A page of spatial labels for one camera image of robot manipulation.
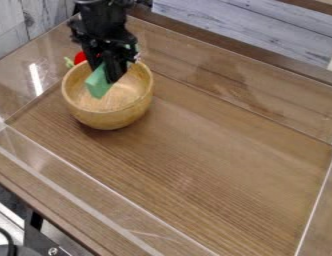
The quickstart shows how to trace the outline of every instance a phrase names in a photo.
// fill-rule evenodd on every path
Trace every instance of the black cable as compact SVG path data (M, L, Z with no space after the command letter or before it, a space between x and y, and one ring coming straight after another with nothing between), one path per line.
M7 256L16 256L16 245L14 245L14 241L13 241L11 235L2 228L0 228L0 234L6 237L6 239L9 241L9 253L7 253Z

